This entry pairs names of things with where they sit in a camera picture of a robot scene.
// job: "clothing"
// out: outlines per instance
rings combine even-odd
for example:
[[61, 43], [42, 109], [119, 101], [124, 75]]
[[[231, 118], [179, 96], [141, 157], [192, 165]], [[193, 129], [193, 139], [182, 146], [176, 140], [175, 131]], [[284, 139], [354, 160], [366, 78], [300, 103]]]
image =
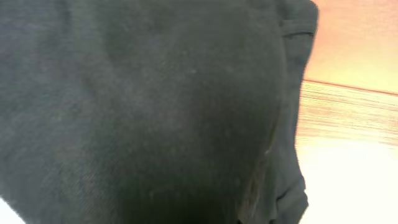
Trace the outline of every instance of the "clothing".
[[0, 5], [0, 195], [26, 223], [299, 221], [313, 3]]

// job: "dark gray cloth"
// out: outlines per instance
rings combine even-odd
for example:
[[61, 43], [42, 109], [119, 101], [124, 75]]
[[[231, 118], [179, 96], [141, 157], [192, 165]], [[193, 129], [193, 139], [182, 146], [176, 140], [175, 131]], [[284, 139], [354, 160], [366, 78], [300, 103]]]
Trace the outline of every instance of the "dark gray cloth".
[[3, 0], [0, 196], [26, 223], [297, 223], [308, 0]]

